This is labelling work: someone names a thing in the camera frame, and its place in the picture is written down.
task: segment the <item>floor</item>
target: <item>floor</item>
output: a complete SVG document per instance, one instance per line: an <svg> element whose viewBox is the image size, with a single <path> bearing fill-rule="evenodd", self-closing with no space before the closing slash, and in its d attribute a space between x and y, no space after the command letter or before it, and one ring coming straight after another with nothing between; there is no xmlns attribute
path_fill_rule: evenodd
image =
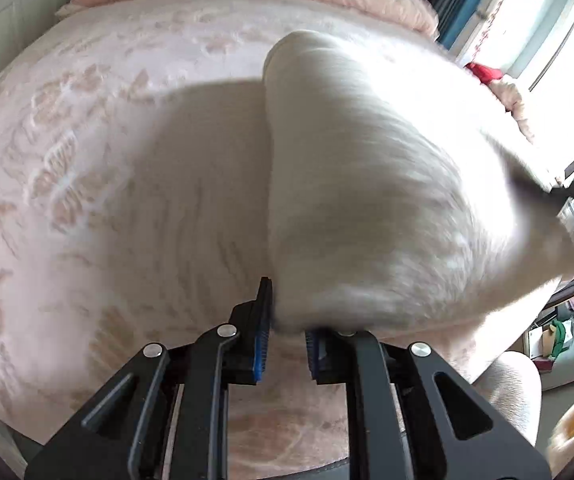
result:
<svg viewBox="0 0 574 480"><path fill-rule="evenodd" d="M548 440L554 426L573 403L574 383L543 392L538 439L536 440L536 449L540 452L544 453L547 450Z"/></svg>

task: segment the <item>metal screw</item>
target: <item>metal screw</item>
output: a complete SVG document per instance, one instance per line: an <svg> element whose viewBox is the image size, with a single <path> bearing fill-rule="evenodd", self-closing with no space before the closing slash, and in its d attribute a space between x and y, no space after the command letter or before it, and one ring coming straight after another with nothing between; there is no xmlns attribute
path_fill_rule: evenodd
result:
<svg viewBox="0 0 574 480"><path fill-rule="evenodd" d="M411 345L411 353L418 357L427 357L432 353L432 348L427 343L418 342Z"/></svg>
<svg viewBox="0 0 574 480"><path fill-rule="evenodd" d="M142 349L142 353L145 357L158 357L163 353L163 347L158 343L149 343Z"/></svg>
<svg viewBox="0 0 574 480"><path fill-rule="evenodd" d="M236 329L234 325L227 324L227 325L220 325L218 327L218 330L216 330L216 332L218 332L218 335L221 337L232 337L236 335L238 329Z"/></svg>

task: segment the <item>red cloth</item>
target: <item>red cloth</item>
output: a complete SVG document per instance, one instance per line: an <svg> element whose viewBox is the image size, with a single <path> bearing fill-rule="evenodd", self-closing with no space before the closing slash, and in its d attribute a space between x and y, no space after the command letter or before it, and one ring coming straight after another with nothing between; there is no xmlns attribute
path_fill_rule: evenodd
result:
<svg viewBox="0 0 574 480"><path fill-rule="evenodd" d="M480 79L480 82L484 85L489 84L491 81L502 79L502 76L504 75L502 70L498 68L489 68L488 66L474 62L467 63L465 68L471 70L471 73Z"/></svg>

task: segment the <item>bed sheet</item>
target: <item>bed sheet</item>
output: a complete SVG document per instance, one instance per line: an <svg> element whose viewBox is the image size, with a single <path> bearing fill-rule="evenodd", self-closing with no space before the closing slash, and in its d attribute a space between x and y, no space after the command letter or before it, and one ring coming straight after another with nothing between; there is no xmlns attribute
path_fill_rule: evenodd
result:
<svg viewBox="0 0 574 480"><path fill-rule="evenodd" d="M348 9L134 0L64 20L0 74L1 420L46 442L142 345L192 342L271 275L260 77L271 46L303 28L419 76L439 80L423 75L427 57L452 70L431 41ZM478 87L490 119L520 135ZM461 330L405 337L473 381L554 287ZM311 383L300 337L272 337L262 386L231 392L231 477L344 457L344 396Z"/></svg>

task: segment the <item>triangular cutout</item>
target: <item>triangular cutout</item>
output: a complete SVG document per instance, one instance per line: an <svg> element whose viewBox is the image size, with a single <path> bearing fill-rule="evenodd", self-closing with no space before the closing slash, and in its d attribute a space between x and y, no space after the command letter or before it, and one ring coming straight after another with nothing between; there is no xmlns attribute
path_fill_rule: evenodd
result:
<svg viewBox="0 0 574 480"><path fill-rule="evenodd" d="M434 381L458 440L468 440L494 427L491 418L447 374L436 374Z"/></svg>
<svg viewBox="0 0 574 480"><path fill-rule="evenodd" d="M83 419L81 426L99 436L120 439L138 379L127 374Z"/></svg>

